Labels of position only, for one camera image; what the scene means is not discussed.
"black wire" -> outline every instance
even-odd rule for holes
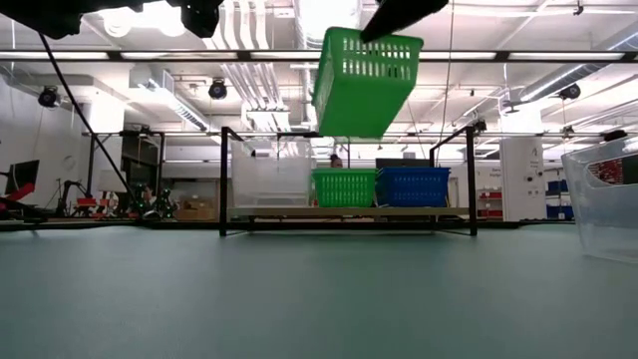
[[[80,116],[80,120],[82,120],[82,122],[84,123],[84,126],[87,128],[87,130],[89,130],[89,133],[91,134],[91,137],[93,138],[93,140],[96,143],[98,143],[98,147],[104,153],[105,157],[107,158],[107,161],[109,161],[109,164],[113,168],[113,171],[116,172],[116,175],[118,175],[118,178],[120,179],[120,181],[122,182],[124,187],[127,189],[127,193],[131,197],[131,201],[135,205],[135,208],[138,210],[138,213],[140,214],[140,218],[142,218],[142,210],[140,209],[140,207],[138,205],[138,200],[136,199],[135,195],[133,194],[133,191],[131,190],[131,188],[127,184],[127,181],[124,179],[124,177],[122,177],[122,174],[120,174],[120,171],[118,170],[118,167],[116,166],[116,163],[113,161],[113,158],[111,158],[111,155],[109,155],[109,152],[104,147],[104,144],[102,144],[102,141],[100,141],[100,139],[98,139],[98,136],[96,135],[96,133],[91,128],[91,125],[89,125],[89,122],[87,121],[87,118],[85,118],[84,112],[82,112],[82,109],[80,108],[80,105],[76,101],[76,98],[71,93],[71,89],[69,88],[69,84],[67,84],[67,80],[64,78],[64,75],[62,75],[62,71],[60,70],[60,66],[58,66],[58,62],[56,61],[56,58],[53,56],[53,52],[51,51],[51,47],[49,46],[49,42],[44,37],[44,35],[42,35],[42,33],[38,33],[38,35],[40,35],[40,40],[42,41],[42,45],[44,45],[44,48],[47,51],[47,55],[49,56],[49,60],[51,61],[51,65],[53,65],[53,68],[56,71],[56,74],[58,75],[58,79],[62,83],[62,86],[64,87],[64,90],[67,92],[67,95],[69,96],[69,100],[71,100],[71,104],[73,104],[74,109],[76,109],[76,113],[78,113],[78,116]]]

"green floor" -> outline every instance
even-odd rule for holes
[[[0,358],[637,358],[638,265],[574,226],[0,233]]]

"black metal table frame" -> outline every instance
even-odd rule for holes
[[[475,127],[466,126],[430,149],[430,165],[436,165],[435,153],[438,148],[449,143],[452,139],[466,137],[468,163],[468,195],[470,205],[470,220],[463,222],[441,222],[433,216],[430,221],[423,222],[230,222],[228,221],[228,145],[231,139],[244,142],[244,139],[229,127],[221,129],[221,161],[219,176],[219,236],[227,236],[229,230],[455,230],[469,229],[471,236],[479,232],[477,219],[477,199],[473,193],[477,192],[476,164],[475,164]],[[281,133],[280,137],[320,137],[316,133]]]
[[[157,132],[157,131],[146,131],[146,132],[127,132],[127,131],[122,131],[118,134],[107,134],[107,135],[102,135],[102,134],[96,134],[96,136],[106,136],[106,138],[102,141],[102,143],[106,142],[110,137],[112,136],[119,136],[119,137],[156,137],[159,136],[159,154],[158,154],[158,174],[157,174],[157,178],[158,180],[156,181],[156,193],[160,192],[160,184],[161,184],[161,178],[162,178],[162,170],[163,170],[163,161],[164,161],[164,149],[165,149],[165,145],[166,145],[166,135],[164,132]],[[94,137],[91,137],[91,146],[90,146],[90,151],[89,151],[89,173],[87,175],[87,193],[88,194],[92,194],[92,186],[93,186],[93,162],[94,162],[94,158],[95,158],[95,151],[97,149],[96,146],[96,139]]]

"cardboard box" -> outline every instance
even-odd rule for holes
[[[206,199],[183,200],[174,215],[177,220],[183,221],[216,220],[214,201]]]

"clear plastic bin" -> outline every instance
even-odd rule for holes
[[[567,154],[562,163],[585,252],[638,262],[638,138]]]
[[[256,157],[251,149],[256,149]],[[310,143],[280,143],[279,159],[276,142],[232,143],[231,150],[235,207],[309,205]]]

